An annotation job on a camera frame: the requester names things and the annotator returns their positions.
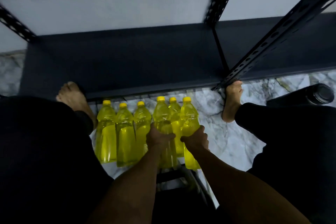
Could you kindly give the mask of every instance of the person's left arm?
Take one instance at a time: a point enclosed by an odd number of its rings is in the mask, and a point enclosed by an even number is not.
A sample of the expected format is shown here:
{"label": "person's left arm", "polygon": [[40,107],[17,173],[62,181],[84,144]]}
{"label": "person's left arm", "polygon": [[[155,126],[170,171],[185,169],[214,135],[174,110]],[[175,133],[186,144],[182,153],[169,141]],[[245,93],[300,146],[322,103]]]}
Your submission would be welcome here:
{"label": "person's left arm", "polygon": [[87,223],[151,223],[160,154],[174,134],[161,134],[152,124],[148,152],[111,185]]}

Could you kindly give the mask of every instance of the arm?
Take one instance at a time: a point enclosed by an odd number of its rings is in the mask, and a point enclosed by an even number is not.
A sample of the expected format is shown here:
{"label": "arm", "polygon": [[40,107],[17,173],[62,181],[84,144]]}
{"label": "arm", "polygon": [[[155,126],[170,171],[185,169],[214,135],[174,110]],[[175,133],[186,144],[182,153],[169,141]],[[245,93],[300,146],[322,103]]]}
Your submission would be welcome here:
{"label": "arm", "polygon": [[160,154],[174,137],[161,134],[152,124],[148,152],[112,183],[87,223],[151,223]]}
{"label": "arm", "polygon": [[308,219],[271,186],[212,154],[207,138],[201,126],[190,137],[181,137],[181,141],[198,161],[219,204],[234,223],[309,224]]}

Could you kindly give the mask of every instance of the yellow bottle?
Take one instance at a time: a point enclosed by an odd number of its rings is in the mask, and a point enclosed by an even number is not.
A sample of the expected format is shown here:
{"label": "yellow bottle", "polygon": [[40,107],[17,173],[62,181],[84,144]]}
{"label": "yellow bottle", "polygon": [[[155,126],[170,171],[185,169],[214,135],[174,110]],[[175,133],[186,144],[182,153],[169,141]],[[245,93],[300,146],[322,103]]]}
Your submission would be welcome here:
{"label": "yellow bottle", "polygon": [[137,161],[133,115],[126,103],[120,103],[117,113],[117,167],[129,166]]}
{"label": "yellow bottle", "polygon": [[[199,127],[198,112],[191,103],[190,97],[183,98],[183,106],[181,108],[180,118],[182,121],[182,135],[191,136]],[[185,167],[188,169],[201,168],[194,156],[184,147]]]}
{"label": "yellow bottle", "polygon": [[145,107],[145,103],[138,102],[138,109],[134,113],[135,122],[135,139],[136,139],[136,155],[139,161],[148,151],[146,144],[146,135],[151,129],[152,116]]}
{"label": "yellow bottle", "polygon": [[97,120],[96,147],[94,152],[100,163],[117,160],[116,113],[111,107],[110,100],[103,101]]}
{"label": "yellow bottle", "polygon": [[[173,133],[170,124],[170,111],[165,103],[165,97],[157,97],[153,118],[155,127],[163,134]],[[174,139],[170,140],[167,148],[161,154],[160,168],[171,168],[177,166],[176,148]]]}
{"label": "yellow bottle", "polygon": [[182,136],[182,128],[180,122],[181,107],[174,97],[169,99],[169,103],[170,105],[168,106],[168,108],[171,115],[170,122],[173,127],[173,133],[176,135],[174,139],[176,146],[176,156],[180,158],[184,156],[184,143],[180,140]]}

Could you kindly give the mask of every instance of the black pants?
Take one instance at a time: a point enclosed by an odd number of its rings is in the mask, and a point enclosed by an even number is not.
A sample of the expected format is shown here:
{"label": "black pants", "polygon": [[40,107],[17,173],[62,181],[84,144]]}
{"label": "black pants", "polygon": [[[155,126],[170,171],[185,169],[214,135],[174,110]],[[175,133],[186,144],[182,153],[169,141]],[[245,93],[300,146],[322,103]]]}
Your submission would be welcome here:
{"label": "black pants", "polygon": [[[250,173],[310,221],[335,223],[336,109],[244,104],[236,122],[267,143]],[[84,112],[31,97],[0,100],[0,216],[86,220],[112,182],[95,157]]]}

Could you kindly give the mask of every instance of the forearm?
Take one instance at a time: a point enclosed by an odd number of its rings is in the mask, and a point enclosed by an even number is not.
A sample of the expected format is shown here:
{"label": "forearm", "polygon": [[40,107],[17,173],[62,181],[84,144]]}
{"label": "forearm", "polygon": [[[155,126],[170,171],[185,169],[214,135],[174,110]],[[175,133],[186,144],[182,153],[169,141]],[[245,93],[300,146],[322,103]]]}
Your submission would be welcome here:
{"label": "forearm", "polygon": [[141,160],[120,175],[95,209],[90,223],[150,223],[161,150],[151,148]]}
{"label": "forearm", "polygon": [[283,196],[206,149],[193,152],[219,204],[235,223],[309,223]]}

